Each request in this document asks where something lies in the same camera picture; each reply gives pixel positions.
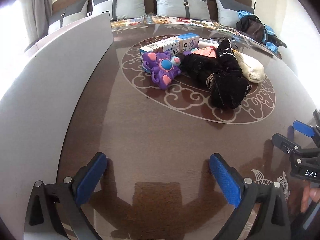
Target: curtain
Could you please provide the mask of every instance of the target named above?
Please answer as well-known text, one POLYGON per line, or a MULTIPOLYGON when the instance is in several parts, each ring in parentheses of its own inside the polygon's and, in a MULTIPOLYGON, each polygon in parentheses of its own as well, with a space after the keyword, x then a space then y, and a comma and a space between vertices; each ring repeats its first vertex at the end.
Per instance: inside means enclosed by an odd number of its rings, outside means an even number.
POLYGON ((48 34, 52 0, 20 0, 29 43, 48 34))

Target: white cloth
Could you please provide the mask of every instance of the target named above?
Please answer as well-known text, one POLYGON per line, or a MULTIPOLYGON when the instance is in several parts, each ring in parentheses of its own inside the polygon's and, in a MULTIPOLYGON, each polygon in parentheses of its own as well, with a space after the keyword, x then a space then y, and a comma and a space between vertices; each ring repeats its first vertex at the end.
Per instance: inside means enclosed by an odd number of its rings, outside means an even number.
POLYGON ((243 76, 252 83, 260 83, 264 79, 264 67, 260 61, 238 51, 234 51, 242 69, 243 76))

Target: table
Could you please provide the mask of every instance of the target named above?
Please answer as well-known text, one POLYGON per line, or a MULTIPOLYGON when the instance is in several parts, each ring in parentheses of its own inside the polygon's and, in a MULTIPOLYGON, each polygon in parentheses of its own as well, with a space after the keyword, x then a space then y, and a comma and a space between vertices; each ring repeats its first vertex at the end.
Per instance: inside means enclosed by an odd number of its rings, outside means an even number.
MULTIPOLYGON (((115 29, 73 113, 57 181, 74 176, 98 151, 110 158, 101 185, 83 206, 104 239, 213 239, 233 210, 208 167, 215 152, 256 183, 279 181, 290 216, 299 212, 303 182, 290 176, 288 155, 270 139, 277 132, 286 136, 295 120, 313 122, 316 107, 308 93, 282 60, 238 38, 238 50, 258 59, 267 76, 241 108, 212 109, 210 93, 183 75, 167 91, 157 89, 141 70, 139 47, 187 32, 233 36, 185 25, 115 29)), ((298 133, 295 141, 312 145, 298 133)))

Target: metal screw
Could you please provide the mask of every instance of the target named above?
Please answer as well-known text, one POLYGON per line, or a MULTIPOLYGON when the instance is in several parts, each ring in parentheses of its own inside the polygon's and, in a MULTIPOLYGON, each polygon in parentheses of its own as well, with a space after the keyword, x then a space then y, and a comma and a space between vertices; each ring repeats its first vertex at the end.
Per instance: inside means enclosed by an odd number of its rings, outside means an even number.
POLYGON ((71 181, 72 181, 72 178, 71 178, 71 177, 65 177, 65 178, 63 179, 63 182, 66 183, 66 184, 70 183, 71 181))
POLYGON ((251 183, 252 183, 252 179, 250 179, 250 178, 244 178, 244 182, 245 182, 246 184, 251 184, 251 183))
POLYGON ((279 182, 277 182, 277 181, 275 181, 275 182, 273 183, 273 185, 275 185, 275 187, 280 187, 280 186, 281 186, 281 184, 280 184, 279 182))
POLYGON ((35 183, 35 186, 36 186, 36 187, 40 187, 41 184, 42 184, 42 182, 41 182, 40 180, 38 180, 38 181, 35 183))

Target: black velvet cloth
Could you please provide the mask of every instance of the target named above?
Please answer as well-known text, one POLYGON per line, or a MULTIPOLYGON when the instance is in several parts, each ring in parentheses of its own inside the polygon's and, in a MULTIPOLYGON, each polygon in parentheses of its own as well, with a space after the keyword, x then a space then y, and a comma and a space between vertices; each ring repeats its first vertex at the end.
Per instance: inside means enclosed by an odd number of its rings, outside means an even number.
POLYGON ((242 76, 242 70, 233 54, 229 39, 223 40, 216 50, 217 58, 199 54, 177 56, 181 70, 191 79, 211 89, 210 102, 218 108, 237 108, 250 92, 251 85, 242 76))

